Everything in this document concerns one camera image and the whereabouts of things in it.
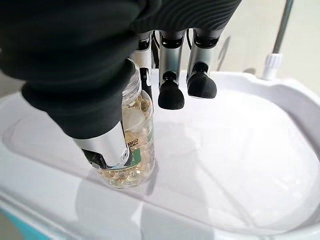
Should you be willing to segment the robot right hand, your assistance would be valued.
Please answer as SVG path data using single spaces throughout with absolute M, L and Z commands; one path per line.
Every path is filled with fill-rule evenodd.
M 217 94 L 209 77 L 213 48 L 238 0 L 3 0 L 0 69 L 24 81 L 22 95 L 73 138 L 95 168 L 118 170 L 136 160 L 125 142 L 123 91 L 159 31 L 158 105 L 184 106 L 178 49 L 193 30 L 186 78 L 190 96 Z

